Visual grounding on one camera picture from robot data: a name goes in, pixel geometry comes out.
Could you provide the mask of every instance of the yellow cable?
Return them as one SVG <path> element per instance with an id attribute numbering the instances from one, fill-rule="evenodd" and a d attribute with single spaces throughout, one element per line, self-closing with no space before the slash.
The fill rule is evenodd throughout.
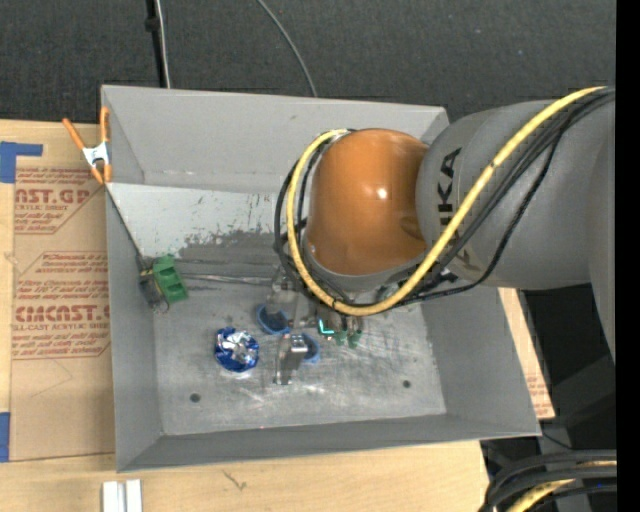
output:
<path id="1" fill-rule="evenodd" d="M 584 464 L 580 464 L 580 467 L 616 466 L 616 465 L 617 465 L 616 461 L 593 461 L 593 462 L 586 462 Z M 544 484 L 537 485 L 533 489 L 530 489 L 525 494 L 523 494 L 518 499 L 518 501 L 516 501 L 513 505 L 509 507 L 507 512 L 526 512 L 545 496 L 551 494 L 552 492 L 559 489 L 560 487 L 564 485 L 568 485 L 575 481 L 576 481 L 575 478 L 570 478 L 569 480 L 556 480 L 555 482 L 545 482 Z"/>
<path id="2" fill-rule="evenodd" d="M 287 196 L 287 208 L 286 208 L 286 220 L 287 220 L 287 234 L 289 237 L 289 247 L 291 250 L 291 256 L 293 258 L 293 262 L 302 277 L 302 280 L 309 287 L 309 290 L 318 297 L 322 302 L 324 302 L 327 306 L 339 311 L 340 313 L 344 313 L 346 315 L 352 316 L 367 316 L 374 315 L 376 313 L 380 313 L 393 307 L 399 301 L 404 299 L 410 292 L 413 290 L 420 280 L 424 278 L 427 272 L 431 269 L 433 264 L 436 262 L 438 257 L 445 250 L 447 244 L 454 236 L 456 230 L 462 224 L 465 216 L 471 210 L 473 203 L 476 201 L 480 192 L 488 183 L 489 179 L 493 175 L 494 171 L 500 167 L 504 161 L 509 158 L 509 156 L 515 151 L 515 149 L 524 141 L 529 135 L 531 135 L 544 121 L 549 119 L 555 113 L 559 112 L 563 108 L 567 107 L 572 102 L 576 101 L 587 94 L 596 91 L 598 89 L 602 89 L 603 87 L 590 87 L 588 89 L 582 89 L 580 91 L 576 91 L 564 98 L 561 98 L 551 105 L 544 108 L 538 114 L 536 114 L 530 121 L 528 121 L 509 141 L 502 147 L 500 151 L 496 154 L 493 161 L 485 167 L 480 174 L 480 177 L 473 184 L 473 187 L 467 193 L 466 197 L 460 204 L 458 211 L 453 216 L 445 230 L 440 235 L 438 241 L 431 248 L 425 259 L 422 261 L 420 266 L 416 269 L 416 271 L 411 275 L 411 277 L 400 287 L 393 295 L 390 297 L 378 302 L 377 304 L 372 304 L 370 306 L 352 306 L 346 304 L 344 302 L 337 301 L 334 297 L 325 292 L 319 285 L 314 281 L 311 277 L 311 274 L 307 270 L 304 262 L 302 261 L 302 257 L 300 255 L 300 248 L 298 247 L 298 243 L 296 240 L 296 231 L 295 231 L 295 223 L 294 223 L 294 200 L 296 195 L 296 189 L 298 185 L 298 180 L 300 175 L 302 174 L 303 169 L 305 168 L 307 161 L 313 154 L 313 152 L 320 146 L 323 142 L 335 137 L 337 135 L 341 135 L 345 133 L 347 130 L 332 130 L 326 133 L 323 133 L 319 137 L 317 137 L 309 147 L 304 151 L 298 164 L 296 165 L 293 174 L 291 176 L 291 183 L 289 185 L 289 194 Z"/>

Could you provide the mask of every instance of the black cable cord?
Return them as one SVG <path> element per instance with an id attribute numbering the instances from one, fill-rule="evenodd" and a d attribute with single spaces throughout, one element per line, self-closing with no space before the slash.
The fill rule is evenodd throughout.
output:
<path id="1" fill-rule="evenodd" d="M 167 87 L 167 80 L 164 73 L 164 54 L 162 51 L 162 39 L 160 36 L 160 18 L 162 13 L 158 13 L 156 10 L 155 0 L 146 0 L 147 4 L 147 19 L 144 22 L 144 27 L 147 32 L 151 32 L 151 40 L 153 41 L 153 55 L 156 61 L 156 70 L 158 72 L 158 79 L 160 80 L 160 87 L 165 89 Z"/>
<path id="2" fill-rule="evenodd" d="M 618 484 L 605 484 L 605 485 L 592 485 L 585 487 L 576 487 L 576 488 L 560 488 L 555 491 L 554 494 L 550 494 L 549 496 L 545 496 L 538 503 L 534 504 L 532 508 L 529 509 L 529 512 L 541 511 L 544 507 L 551 503 L 555 503 L 558 500 L 563 498 L 569 498 L 571 496 L 581 496 L 581 495 L 594 495 L 594 494 L 613 494 L 618 492 Z"/>
<path id="3" fill-rule="evenodd" d="M 262 7 L 264 12 L 267 13 L 269 18 L 271 18 L 271 21 L 273 21 L 275 26 L 280 31 L 280 34 L 282 34 L 282 37 L 284 37 L 285 41 L 287 41 L 287 44 L 289 45 L 289 48 L 291 48 L 291 51 L 293 51 L 293 54 L 295 55 L 295 57 L 296 57 L 296 59 L 298 61 L 298 64 L 300 64 L 300 68 L 302 69 L 302 72 L 304 73 L 304 77 L 305 77 L 305 79 L 307 81 L 307 84 L 309 85 L 309 89 L 311 89 L 311 94 L 313 94 L 314 98 L 317 98 L 318 97 L 318 91 L 316 89 L 315 84 L 313 83 L 313 80 L 311 79 L 311 73 L 309 73 L 309 70 L 307 69 L 307 65 L 304 63 L 304 59 L 302 58 L 302 55 L 300 55 L 300 52 L 298 51 L 298 48 L 296 47 L 295 43 L 293 42 L 293 39 L 291 39 L 291 37 L 289 36 L 289 33 L 282 26 L 282 23 L 280 23 L 280 20 L 278 20 L 276 15 L 273 14 L 271 9 L 269 9 L 269 6 L 267 6 L 267 4 L 264 2 L 264 0 L 256 0 L 256 2 L 258 2 L 258 4 L 260 5 L 260 7 Z"/>
<path id="4" fill-rule="evenodd" d="M 324 154 L 326 149 L 329 147 L 329 142 L 330 141 L 326 141 L 322 143 L 320 146 L 318 146 L 318 148 L 313 153 L 313 155 L 311 155 L 311 158 L 309 158 L 307 169 L 302 177 L 302 184 L 300 185 L 300 193 L 298 194 L 298 218 L 297 218 L 298 226 L 302 224 L 302 211 L 304 210 L 304 197 L 306 195 L 306 190 L 307 190 L 307 181 L 309 180 L 309 176 L 311 175 L 311 172 L 313 171 L 316 165 L 316 162 Z M 298 240 L 298 247 L 301 247 L 302 230 L 296 229 L 296 234 L 297 234 L 297 240 Z"/>
<path id="5" fill-rule="evenodd" d="M 561 448 L 564 448 L 565 450 L 574 450 L 574 448 L 572 448 L 571 446 L 569 446 L 566 443 L 563 443 L 562 441 L 556 439 L 553 436 L 550 436 L 549 434 L 547 434 L 544 429 L 542 430 L 542 437 L 548 439 L 549 441 L 551 441 L 552 443 L 560 446 Z"/>
<path id="6" fill-rule="evenodd" d="M 593 461 L 615 461 L 616 450 L 580 450 L 571 452 L 549 453 L 545 455 L 535 455 L 527 457 L 509 464 L 496 475 L 487 490 L 487 499 L 491 499 L 500 487 L 521 473 L 531 471 L 547 464 L 561 464 L 567 462 L 593 462 Z"/>
<path id="7" fill-rule="evenodd" d="M 615 478 L 617 474 L 617 468 L 615 466 L 576 466 L 569 469 L 559 469 L 532 475 L 524 475 L 498 489 L 491 498 L 487 499 L 487 502 L 481 509 L 481 512 L 492 512 L 494 507 L 498 507 L 518 494 L 543 483 L 569 479 Z"/>

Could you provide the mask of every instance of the blue object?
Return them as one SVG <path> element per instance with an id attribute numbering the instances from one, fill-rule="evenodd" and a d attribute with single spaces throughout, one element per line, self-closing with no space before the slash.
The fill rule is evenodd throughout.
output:
<path id="1" fill-rule="evenodd" d="M 214 355 L 223 368 L 236 373 L 246 372 L 258 364 L 258 342 L 247 331 L 233 327 L 218 330 Z"/>
<path id="2" fill-rule="evenodd" d="M 42 156 L 42 144 L 18 144 L 0 142 L 0 182 L 15 183 L 16 157 Z"/>
<path id="3" fill-rule="evenodd" d="M 9 413 L 0 412 L 0 462 L 9 462 Z"/>
<path id="4" fill-rule="evenodd" d="M 289 332 L 289 319 L 284 311 L 280 310 L 275 315 L 268 315 L 266 304 L 258 307 L 256 320 L 267 334 L 286 334 Z"/>
<path id="5" fill-rule="evenodd" d="M 307 345 L 307 353 L 302 360 L 305 363 L 315 364 L 320 360 L 320 345 L 318 342 L 309 336 L 306 332 L 302 333 L 302 339 L 304 339 L 305 345 Z"/>

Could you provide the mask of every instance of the green connector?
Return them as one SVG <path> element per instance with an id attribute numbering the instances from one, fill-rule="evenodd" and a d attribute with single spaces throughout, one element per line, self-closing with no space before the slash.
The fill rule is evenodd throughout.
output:
<path id="1" fill-rule="evenodd" d="M 318 318 L 318 334 L 328 337 L 328 336 L 333 336 L 335 333 L 336 331 L 324 325 L 322 318 Z"/>
<path id="2" fill-rule="evenodd" d="M 153 262 L 153 277 L 169 304 L 186 299 L 189 295 L 173 256 L 162 256 Z"/>

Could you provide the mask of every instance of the blue tape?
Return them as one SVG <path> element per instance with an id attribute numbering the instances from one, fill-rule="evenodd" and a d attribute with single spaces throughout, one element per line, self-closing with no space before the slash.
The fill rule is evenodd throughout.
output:
<path id="1" fill-rule="evenodd" d="M 9 462 L 9 413 L 0 412 L 0 462 Z"/>
<path id="2" fill-rule="evenodd" d="M 42 156 L 42 144 L 0 142 L 0 182 L 16 182 L 16 157 Z"/>

